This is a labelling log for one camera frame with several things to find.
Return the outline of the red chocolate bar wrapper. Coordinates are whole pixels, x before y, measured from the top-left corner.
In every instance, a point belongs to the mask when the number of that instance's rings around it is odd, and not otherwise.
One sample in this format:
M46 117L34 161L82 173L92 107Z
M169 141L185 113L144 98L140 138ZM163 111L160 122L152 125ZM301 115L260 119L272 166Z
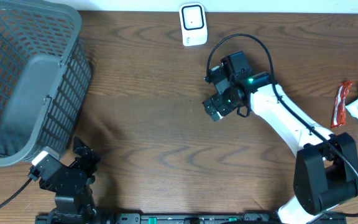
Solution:
M346 97L353 84L353 81L348 80L342 82L338 87L331 121L332 128L346 124Z

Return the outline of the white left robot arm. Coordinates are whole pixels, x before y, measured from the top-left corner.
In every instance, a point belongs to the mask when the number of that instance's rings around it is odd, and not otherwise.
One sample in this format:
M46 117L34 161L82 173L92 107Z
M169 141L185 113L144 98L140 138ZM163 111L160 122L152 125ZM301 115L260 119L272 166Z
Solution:
M90 223L96 217L90 185L95 182L99 155L79 137L74 137L73 152L77 155L68 166L51 155L37 165L41 189L55 193L55 208L46 223Z

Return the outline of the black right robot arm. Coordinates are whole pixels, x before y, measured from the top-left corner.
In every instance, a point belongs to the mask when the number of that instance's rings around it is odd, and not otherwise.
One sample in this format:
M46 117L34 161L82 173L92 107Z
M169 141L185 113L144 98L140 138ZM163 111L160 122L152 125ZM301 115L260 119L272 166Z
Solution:
M264 119L296 157L294 197L278 209L282 223L313 223L329 210L358 196L358 155L347 133L335 135L311 119L268 72L255 73L244 52L221 59L205 81L217 92L203 102L214 121L247 109Z

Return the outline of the white barcode scanner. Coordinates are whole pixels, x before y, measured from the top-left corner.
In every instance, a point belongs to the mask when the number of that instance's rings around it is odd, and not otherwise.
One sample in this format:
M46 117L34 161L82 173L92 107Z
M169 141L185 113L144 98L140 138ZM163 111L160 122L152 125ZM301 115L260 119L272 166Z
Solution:
M205 9L198 2L188 3L179 9L182 42L185 47L203 45L208 40Z

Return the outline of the grey plastic shopping basket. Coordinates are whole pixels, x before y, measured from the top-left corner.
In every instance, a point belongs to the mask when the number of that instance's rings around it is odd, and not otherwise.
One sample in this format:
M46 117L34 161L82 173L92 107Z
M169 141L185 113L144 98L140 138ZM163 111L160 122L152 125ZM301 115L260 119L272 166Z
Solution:
M92 71L77 10L0 1L0 167L64 154Z

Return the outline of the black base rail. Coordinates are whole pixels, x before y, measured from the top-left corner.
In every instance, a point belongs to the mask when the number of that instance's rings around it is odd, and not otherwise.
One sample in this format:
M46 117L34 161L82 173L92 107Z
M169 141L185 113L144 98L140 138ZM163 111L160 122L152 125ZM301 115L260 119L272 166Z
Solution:
M245 213L243 215L141 215L118 213L96 218L92 221L75 223L110 224L213 224L213 223L282 223L269 213Z

